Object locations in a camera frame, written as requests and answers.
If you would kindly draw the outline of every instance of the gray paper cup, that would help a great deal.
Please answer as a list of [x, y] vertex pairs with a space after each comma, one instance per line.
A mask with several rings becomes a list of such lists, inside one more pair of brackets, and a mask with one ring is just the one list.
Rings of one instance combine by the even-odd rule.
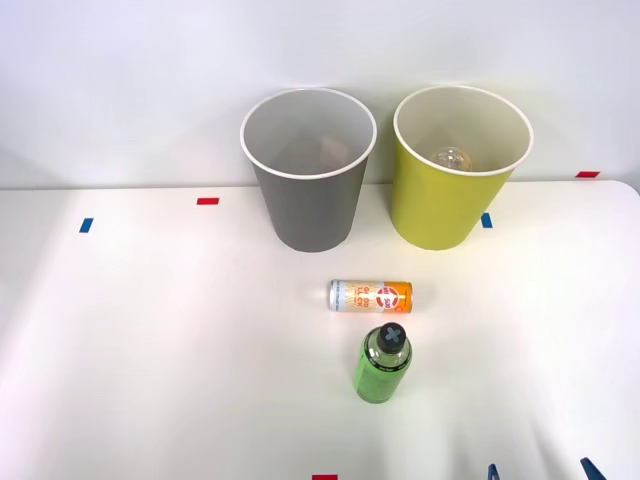
[[247, 114], [240, 142], [280, 240], [321, 252], [347, 238], [376, 135], [367, 107], [325, 88], [281, 92]]

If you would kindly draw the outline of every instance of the cup rim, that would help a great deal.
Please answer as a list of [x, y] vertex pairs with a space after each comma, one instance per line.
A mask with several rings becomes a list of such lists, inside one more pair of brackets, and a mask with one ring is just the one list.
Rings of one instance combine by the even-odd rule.
[[[400, 110], [402, 110], [402, 107], [409, 101], [411, 100], [413, 97], [420, 95], [421, 93], [427, 92], [429, 90], [438, 90], [438, 89], [444, 89], [444, 88], [449, 88], [449, 89], [465, 89], [465, 90], [473, 90], [475, 92], [480, 92], [480, 93], [484, 93], [485, 95], [489, 95], [490, 97], [493, 97], [503, 103], [505, 103], [506, 105], [508, 105], [509, 107], [511, 107], [517, 114], [518, 116], [522, 119], [522, 121], [524, 122], [524, 124], [527, 127], [527, 131], [529, 132], [529, 145], [527, 146], [527, 149], [525, 150], [525, 152], [522, 154], [522, 157], [520, 157], [517, 161], [513, 162], [511, 165], [508, 165], [506, 167], [500, 168], [498, 170], [490, 170], [488, 172], [465, 172], [462, 170], [454, 170], [452, 168], [447, 168], [447, 167], [443, 167], [442, 165], [438, 165], [437, 163], [432, 162], [431, 160], [428, 160], [426, 158], [424, 158], [422, 155], [420, 155], [418, 152], [416, 152], [413, 148], [411, 148], [407, 142], [405, 142], [404, 138], [402, 137], [402, 135], [400, 134], [400, 130], [398, 128], [398, 116], [400, 114]], [[490, 92], [488, 90], [485, 90], [483, 88], [478, 88], [478, 87], [472, 87], [469, 85], [434, 85], [431, 87], [426, 87], [426, 88], [422, 88], [416, 92], [413, 92], [412, 94], [410, 94], [409, 96], [407, 96], [404, 100], [402, 100], [402, 102], [400, 102], [400, 105], [398, 105], [398, 107], [396, 108], [396, 111], [393, 115], [393, 130], [395, 131], [396, 134], [396, 138], [398, 139], [398, 141], [400, 142], [400, 144], [411, 154], [413, 155], [415, 158], [417, 158], [418, 160], [420, 160], [421, 162], [423, 162], [424, 164], [433, 167], [437, 170], [446, 172], [446, 173], [453, 173], [454, 175], [460, 175], [462, 177], [493, 177], [495, 175], [500, 175], [501, 173], [506, 173], [506, 172], [510, 172], [511, 170], [514, 170], [518, 165], [520, 165], [522, 162], [525, 161], [525, 159], [529, 156], [529, 152], [531, 152], [531, 148], [533, 148], [533, 127], [531, 127], [531, 123], [529, 122], [529, 119], [527, 118], [527, 116], [522, 112], [522, 110], [520, 110], [518, 107], [516, 107], [513, 103], [511, 103], [509, 100], [507, 100], [506, 98]]]
[[[371, 126], [373, 127], [373, 131], [371, 132], [372, 133], [371, 142], [369, 143], [369, 146], [364, 151], [364, 153], [362, 155], [360, 155], [356, 160], [354, 160], [353, 162], [349, 163], [348, 165], [345, 165], [342, 168], [339, 168], [338, 170], [332, 170], [332, 171], [327, 172], [327, 173], [318, 173], [318, 174], [315, 174], [315, 175], [297, 175], [297, 174], [293, 174], [293, 173], [281, 172], [281, 171], [275, 170], [275, 169], [273, 169], [271, 167], [267, 167], [265, 164], [263, 164], [262, 162], [258, 161], [251, 154], [251, 152], [247, 148], [246, 142], [244, 140], [244, 131], [245, 131], [245, 128], [247, 126], [247, 122], [249, 121], [249, 118], [251, 118], [251, 115], [256, 110], [258, 110], [258, 108], [260, 108], [262, 105], [264, 105], [265, 103], [273, 100], [274, 98], [277, 98], [277, 97], [280, 97], [280, 96], [283, 96], [283, 95], [288, 95], [290, 93], [305, 91], [305, 90], [317, 91], [317, 92], [326, 92], [326, 93], [333, 93], [333, 94], [336, 94], [336, 95], [340, 95], [340, 96], [345, 97], [345, 98], [351, 100], [352, 102], [354, 102], [362, 110], [364, 110], [364, 112], [367, 114], [367, 117], [371, 121]], [[344, 173], [344, 172], [346, 172], [348, 170], [351, 170], [352, 168], [356, 167], [357, 165], [362, 163], [364, 160], [366, 160], [366, 158], [371, 153], [371, 150], [373, 150], [373, 147], [376, 144], [377, 138], [378, 138], [378, 127], [376, 125], [376, 120], [375, 120], [375, 118], [373, 118], [373, 114], [371, 113], [371, 111], [367, 108], [367, 106], [364, 103], [362, 103], [357, 98], [352, 97], [351, 95], [348, 95], [348, 94], [346, 94], [344, 92], [341, 92], [339, 90], [334, 90], [332, 88], [324, 88], [324, 87], [289, 88], [287, 90], [282, 90], [282, 91], [280, 91], [278, 93], [275, 93], [275, 94], [273, 94], [273, 95], [261, 100], [251, 110], [249, 110], [249, 113], [247, 113], [247, 115], [245, 115], [244, 120], [242, 120], [242, 125], [240, 126], [240, 144], [242, 145], [242, 150], [244, 151], [244, 154], [247, 157], [249, 157], [249, 160], [251, 160], [251, 162], [255, 166], [259, 167], [261, 170], [264, 170], [265, 172], [269, 172], [272, 175], [276, 175], [278, 177], [283, 177], [283, 178], [289, 178], [289, 179], [292, 179], [292, 180], [320, 180], [322, 178], [335, 177], [336, 175], [340, 175], [341, 173]]]

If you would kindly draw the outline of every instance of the black bottle cap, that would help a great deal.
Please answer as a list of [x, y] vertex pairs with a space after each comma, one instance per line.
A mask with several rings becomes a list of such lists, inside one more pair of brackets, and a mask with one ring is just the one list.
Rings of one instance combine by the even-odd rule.
[[378, 333], [378, 347], [384, 353], [398, 353], [404, 347], [407, 334], [397, 323], [385, 323]]

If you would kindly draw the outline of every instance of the yellow-green paper cup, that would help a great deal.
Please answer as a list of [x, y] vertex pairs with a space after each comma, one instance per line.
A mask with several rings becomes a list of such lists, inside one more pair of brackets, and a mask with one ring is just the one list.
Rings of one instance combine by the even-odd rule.
[[[533, 145], [527, 117], [504, 98], [474, 87], [437, 86], [405, 98], [393, 117], [397, 138], [391, 218], [408, 242], [443, 250], [462, 242]], [[429, 160], [447, 147], [471, 171]]]

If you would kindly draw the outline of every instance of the paper cup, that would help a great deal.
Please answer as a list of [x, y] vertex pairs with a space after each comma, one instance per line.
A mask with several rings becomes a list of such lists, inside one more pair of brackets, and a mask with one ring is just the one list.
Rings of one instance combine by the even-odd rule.
[[240, 142], [280, 240], [320, 252], [347, 238], [376, 135], [367, 107], [325, 88], [281, 92], [247, 114]]
[[[443, 250], [462, 242], [533, 145], [525, 115], [479, 88], [438, 86], [396, 109], [396, 172], [391, 217], [408, 242]], [[429, 160], [446, 147], [467, 153], [472, 171]]]

